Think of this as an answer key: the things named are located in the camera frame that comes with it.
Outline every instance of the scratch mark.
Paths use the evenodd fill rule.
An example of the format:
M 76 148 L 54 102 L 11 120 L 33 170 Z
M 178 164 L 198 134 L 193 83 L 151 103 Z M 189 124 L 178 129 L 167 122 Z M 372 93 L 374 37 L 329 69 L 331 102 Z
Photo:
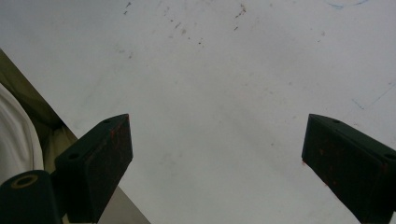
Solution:
M 363 3 L 368 2 L 369 0 L 325 0 L 325 2 L 329 5 L 334 7 L 335 9 L 343 9 L 344 7 L 352 7 L 358 6 Z
M 241 12 L 239 12 L 238 15 L 235 16 L 236 18 L 238 18 L 238 17 L 244 15 L 245 12 L 247 12 L 247 8 L 246 8 L 243 4 L 241 4 L 241 8 L 242 8 L 242 10 L 241 10 Z
M 355 99 L 352 99 L 352 102 L 355 103 L 360 109 L 364 110 L 364 107 L 361 106 Z
M 376 98 L 371 105 L 375 104 L 377 101 L 379 101 L 382 97 L 384 97 L 386 94 L 388 94 L 389 91 L 391 91 L 393 88 L 396 87 L 396 83 L 393 83 L 384 93 L 382 93 L 378 98 Z
M 179 25 L 181 25 L 181 22 L 179 22 L 179 23 L 175 26 L 175 29 L 177 29 L 177 27 L 178 27 Z
M 331 3 L 328 3 L 329 4 L 329 6 L 332 6 L 332 7 L 334 7 L 335 9 L 343 9 L 344 8 L 344 6 L 340 6 L 340 5 L 336 5 L 336 4 L 331 4 Z
M 363 3 L 366 3 L 366 2 L 368 2 L 368 1 L 369 1 L 369 0 L 362 0 L 361 2 L 359 2 L 359 3 L 355 4 L 354 6 L 361 5 L 361 4 L 363 4 Z

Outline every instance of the white table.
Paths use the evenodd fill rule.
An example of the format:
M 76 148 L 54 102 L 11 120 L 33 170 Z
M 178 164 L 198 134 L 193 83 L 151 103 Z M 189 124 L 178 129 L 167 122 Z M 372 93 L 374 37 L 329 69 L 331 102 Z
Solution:
M 131 114 L 120 185 L 151 223 L 353 223 L 301 163 L 306 121 L 340 119 L 396 148 L 395 11 L 391 0 L 3 1 L 0 48 L 78 137 Z

